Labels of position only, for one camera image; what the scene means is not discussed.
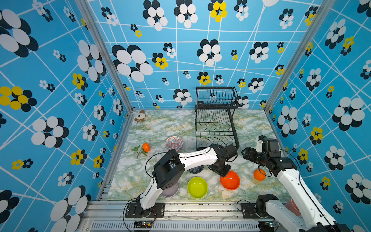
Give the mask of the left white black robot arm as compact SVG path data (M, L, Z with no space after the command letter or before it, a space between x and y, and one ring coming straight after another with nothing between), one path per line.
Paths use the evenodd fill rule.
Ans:
M208 165L212 172L226 177L231 169L228 163L237 155L237 148L233 145L224 147L212 144L203 150L191 153L169 150L154 164L149 186L136 199L137 209L143 212L153 208L161 193L177 183L183 173L189 169Z

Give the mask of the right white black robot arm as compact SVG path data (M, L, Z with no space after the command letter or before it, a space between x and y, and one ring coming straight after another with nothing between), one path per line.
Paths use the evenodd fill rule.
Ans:
M345 224L338 223L305 184L300 170L292 159L283 157L276 139L261 135L257 147L241 151L244 159L259 167L266 167L281 182L300 211L295 215L279 199L272 195L260 195L256 201L259 217L272 216L289 232L348 232Z

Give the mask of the orange plastic bowl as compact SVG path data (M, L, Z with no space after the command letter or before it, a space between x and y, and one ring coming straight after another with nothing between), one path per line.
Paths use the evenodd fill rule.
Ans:
M229 171L225 177L220 177L220 182L227 190L237 190L241 184L240 177L234 171Z

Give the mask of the lilac plastic bowl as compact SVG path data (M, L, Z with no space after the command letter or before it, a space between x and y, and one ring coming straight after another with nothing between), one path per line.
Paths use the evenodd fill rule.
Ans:
M178 193L179 188L179 181L177 181L171 188L163 190L161 195L165 198L172 198Z

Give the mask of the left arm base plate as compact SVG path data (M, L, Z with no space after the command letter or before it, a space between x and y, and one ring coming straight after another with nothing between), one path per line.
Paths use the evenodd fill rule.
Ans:
M130 202L123 215L125 218L164 218L164 213L164 203L155 203L152 208L142 209L140 203Z

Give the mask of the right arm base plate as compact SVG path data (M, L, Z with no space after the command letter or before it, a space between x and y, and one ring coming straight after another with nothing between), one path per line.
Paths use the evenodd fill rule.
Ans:
M257 213L255 203L241 203L241 211L244 219L268 219L269 216L262 217Z

